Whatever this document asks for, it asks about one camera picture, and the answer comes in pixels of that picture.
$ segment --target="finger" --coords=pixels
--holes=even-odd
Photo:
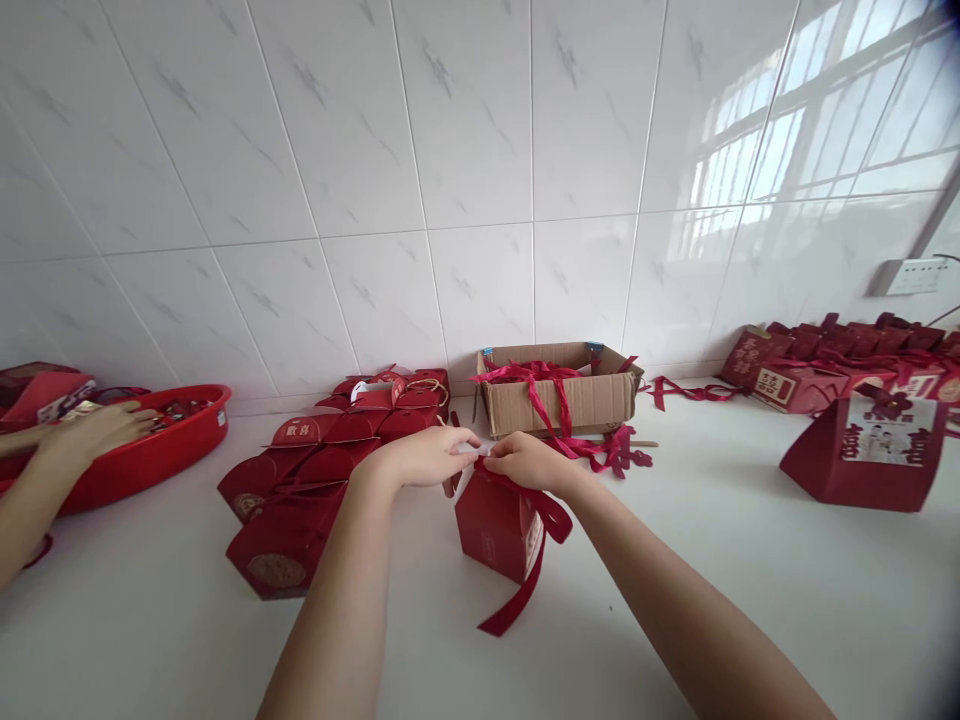
[[[497,475],[510,475],[510,467],[513,465],[513,460],[510,455],[505,457],[494,457],[491,455],[486,460],[483,461],[483,466],[492,473]]]
[[[125,402],[117,403],[116,405],[108,405],[107,407],[118,407],[124,412],[133,412],[140,407],[140,403],[136,400],[126,400]]]
[[[478,448],[483,443],[480,442],[480,438],[474,435],[473,430],[470,428],[450,428],[450,432],[447,433],[447,439],[450,443],[450,446],[454,446],[457,443],[465,442],[471,447]]]
[[[506,457],[517,451],[516,443],[513,441],[513,435],[508,435],[498,442],[490,450],[490,457]]]
[[[459,455],[451,455],[447,464],[448,474],[456,475],[461,470],[473,465],[473,463],[477,461],[478,457],[480,456],[477,453],[460,453]]]

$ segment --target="person's hand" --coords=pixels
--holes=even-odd
[[[140,403],[130,400],[55,425],[40,440],[38,452],[89,464],[150,433],[157,412],[139,407]]]
[[[432,427],[378,448],[357,465],[351,483],[370,480],[399,490],[406,485],[439,485],[476,461],[477,453],[458,452],[459,443],[480,447],[468,428]]]
[[[582,468],[532,435],[515,432],[493,446],[483,461],[490,472],[517,485],[560,495]]]

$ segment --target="red cardboard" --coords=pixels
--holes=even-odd
[[[380,425],[387,419],[389,410],[365,410],[356,413],[344,413],[340,415],[336,424],[330,429],[324,438],[330,443],[355,442],[357,440],[369,440],[377,436]]]
[[[850,399],[833,403],[787,451],[780,469],[822,503],[917,512],[923,507],[940,462],[947,406],[935,411],[933,431],[917,437],[922,464],[852,462],[858,439],[847,427]]]
[[[463,554],[522,583],[543,535],[543,522],[529,501],[474,472],[455,511]]]
[[[738,387],[753,388],[761,366],[773,358],[782,357],[793,345],[793,338],[787,335],[761,330],[748,325],[740,333],[727,361],[720,371],[720,377]]]
[[[349,480],[350,473],[381,445],[380,438],[327,445],[300,468],[296,482],[304,485]]]
[[[413,435],[428,427],[440,424],[437,416],[439,408],[397,408],[380,426],[380,438],[384,443]]]
[[[753,396],[785,413],[813,413],[841,396],[849,378],[813,367],[780,367],[776,361],[760,370]]]

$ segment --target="white tile wall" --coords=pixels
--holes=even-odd
[[[290,409],[487,345],[689,375],[748,322],[932,320],[960,263],[866,295],[960,146],[930,4],[3,3],[0,363]]]

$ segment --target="power socket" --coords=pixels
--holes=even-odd
[[[915,295],[936,292],[940,271],[946,267],[946,258],[887,260],[877,275],[873,294]]]

